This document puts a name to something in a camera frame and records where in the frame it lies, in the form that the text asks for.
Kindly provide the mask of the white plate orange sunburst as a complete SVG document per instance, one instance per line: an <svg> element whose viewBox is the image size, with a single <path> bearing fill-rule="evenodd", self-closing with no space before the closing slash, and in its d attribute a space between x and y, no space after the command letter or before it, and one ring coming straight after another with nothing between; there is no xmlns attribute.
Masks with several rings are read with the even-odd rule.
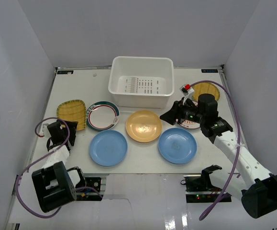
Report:
<svg viewBox="0 0 277 230"><path fill-rule="evenodd" d="M198 129L199 128L199 123L195 123L189 120L184 120L181 124L179 124L181 127L186 128L186 129Z"/></svg>

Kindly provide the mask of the square woven bamboo tray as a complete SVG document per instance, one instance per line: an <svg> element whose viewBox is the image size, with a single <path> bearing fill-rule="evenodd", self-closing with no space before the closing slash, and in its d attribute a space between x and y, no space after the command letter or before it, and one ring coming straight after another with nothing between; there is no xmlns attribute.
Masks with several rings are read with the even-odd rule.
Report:
<svg viewBox="0 0 277 230"><path fill-rule="evenodd" d="M86 129L86 106L82 100L70 100L60 104L56 109L56 115L65 121L78 122L77 131Z"/></svg>

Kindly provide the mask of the round woven bamboo tray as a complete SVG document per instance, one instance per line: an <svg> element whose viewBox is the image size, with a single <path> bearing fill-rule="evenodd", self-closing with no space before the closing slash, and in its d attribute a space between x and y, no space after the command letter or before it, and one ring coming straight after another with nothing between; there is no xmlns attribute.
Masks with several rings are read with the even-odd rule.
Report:
<svg viewBox="0 0 277 230"><path fill-rule="evenodd" d="M212 83L209 82L203 82L203 83L198 83L192 87L194 89L194 94L192 96L192 99L194 101L198 101L198 97L201 94L211 94L214 96L215 100L218 101L220 98L220 91L219 89Z"/></svg>

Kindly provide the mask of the white plate green red rim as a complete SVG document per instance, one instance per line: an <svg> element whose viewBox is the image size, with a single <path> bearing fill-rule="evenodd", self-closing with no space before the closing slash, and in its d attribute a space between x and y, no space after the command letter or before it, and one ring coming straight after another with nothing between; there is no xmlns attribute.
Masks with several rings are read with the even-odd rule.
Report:
<svg viewBox="0 0 277 230"><path fill-rule="evenodd" d="M119 108L111 102L100 101L92 104L86 111L86 124L94 131L112 129L120 118Z"/></svg>

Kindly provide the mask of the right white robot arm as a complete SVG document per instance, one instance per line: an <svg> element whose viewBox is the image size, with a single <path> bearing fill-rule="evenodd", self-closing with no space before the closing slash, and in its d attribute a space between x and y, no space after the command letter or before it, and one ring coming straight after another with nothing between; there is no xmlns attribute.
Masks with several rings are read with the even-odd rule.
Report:
<svg viewBox="0 0 277 230"><path fill-rule="evenodd" d="M160 115L160 119L171 124L180 124L184 120L198 123L205 137L220 149L233 163L232 170L237 170L242 179L233 177L221 166L212 165L202 170L199 182L207 191L216 187L222 190L218 199L230 194L239 199L249 216L257 219L277 210L277 175L262 166L242 146L233 128L219 117L218 103L211 94L201 94L198 104L190 99L175 101L170 110Z"/></svg>

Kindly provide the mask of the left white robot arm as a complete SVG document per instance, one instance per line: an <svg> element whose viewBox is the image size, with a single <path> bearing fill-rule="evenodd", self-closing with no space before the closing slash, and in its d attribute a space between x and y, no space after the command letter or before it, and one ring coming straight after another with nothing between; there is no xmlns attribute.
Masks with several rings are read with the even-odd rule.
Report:
<svg viewBox="0 0 277 230"><path fill-rule="evenodd" d="M86 179L80 168L65 168L71 147L75 144L78 122L59 120L43 129L49 139L46 148L53 152L41 169L32 173L36 196L44 213L76 201L76 191L86 187Z"/></svg>

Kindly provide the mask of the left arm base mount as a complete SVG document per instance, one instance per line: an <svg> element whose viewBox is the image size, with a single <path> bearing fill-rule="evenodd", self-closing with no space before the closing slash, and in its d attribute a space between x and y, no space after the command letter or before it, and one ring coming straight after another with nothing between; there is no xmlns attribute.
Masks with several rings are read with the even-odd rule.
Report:
<svg viewBox="0 0 277 230"><path fill-rule="evenodd" d="M102 198L91 188L101 193L100 177L85 177L85 180L76 185L77 201L101 201Z"/></svg>

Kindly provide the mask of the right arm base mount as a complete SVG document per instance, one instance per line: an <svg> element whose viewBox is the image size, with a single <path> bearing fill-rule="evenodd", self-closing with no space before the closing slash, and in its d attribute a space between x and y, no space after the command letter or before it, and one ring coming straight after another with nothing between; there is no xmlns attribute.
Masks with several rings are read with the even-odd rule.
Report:
<svg viewBox="0 0 277 230"><path fill-rule="evenodd" d="M213 185L206 185L201 173L187 174L183 177L184 179L180 181L180 184L185 186L187 204L211 204L222 191Z"/></svg>

